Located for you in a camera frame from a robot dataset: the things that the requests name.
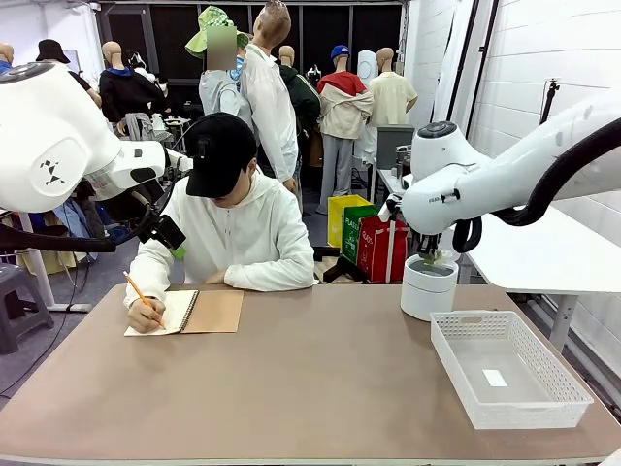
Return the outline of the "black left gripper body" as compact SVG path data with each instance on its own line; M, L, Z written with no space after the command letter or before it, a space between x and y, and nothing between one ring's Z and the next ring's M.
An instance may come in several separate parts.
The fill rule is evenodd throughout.
M102 207L107 216L116 223L128 223L132 228L145 220L149 226L159 220L157 201L165 191L158 181L151 180L126 189L113 197L104 197L103 189L94 189L95 202Z

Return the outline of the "person's right hand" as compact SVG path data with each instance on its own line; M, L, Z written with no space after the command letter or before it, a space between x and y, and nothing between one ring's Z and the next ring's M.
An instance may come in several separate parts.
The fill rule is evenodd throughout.
M128 325L139 333L147 333L162 327L165 305L158 299L135 300L128 310Z

